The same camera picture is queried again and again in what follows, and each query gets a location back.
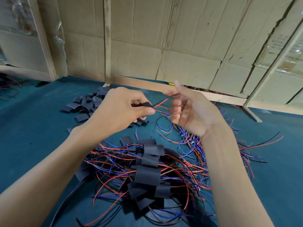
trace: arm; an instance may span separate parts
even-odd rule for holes
[[[232,130],[201,93],[176,83],[171,121],[201,138],[219,226],[274,226],[248,178]]]
[[[94,146],[139,116],[155,113],[153,108],[131,106],[147,101],[141,91],[111,89],[86,123],[0,195],[0,226],[40,226]]]

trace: hand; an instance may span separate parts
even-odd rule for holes
[[[182,126],[200,138],[214,125],[224,122],[218,108],[203,94],[179,85],[176,81],[175,91],[165,91],[165,95],[173,95],[171,101],[171,122]]]
[[[89,120],[73,131],[76,133],[81,130],[80,136],[85,136],[82,141],[95,146],[110,135],[127,128],[132,122],[136,122],[138,117],[153,115],[155,110],[151,107],[133,107],[147,101],[141,91],[125,87],[111,89]]]

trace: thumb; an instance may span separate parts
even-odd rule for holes
[[[197,93],[187,87],[184,87],[183,85],[180,85],[178,81],[175,81],[175,87],[176,87],[176,90],[180,94],[184,95],[191,102],[195,102],[199,98],[199,95],[200,95],[199,93]]]
[[[136,111],[136,116],[147,116],[147,115],[153,115],[155,114],[155,110],[152,107],[134,107],[134,110]]]

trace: fingernail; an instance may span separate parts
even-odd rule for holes
[[[150,108],[148,109],[147,113],[148,113],[149,115],[153,115],[153,114],[155,113],[155,110],[154,110],[153,108],[150,107]]]

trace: left hand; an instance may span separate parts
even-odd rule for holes
[[[153,115],[151,107],[133,107],[132,105],[146,103],[148,99],[141,91],[130,90],[125,87],[111,89],[101,105],[83,125],[73,129],[74,133],[81,133],[82,142],[91,146],[97,145],[103,139],[127,128],[138,117]]]

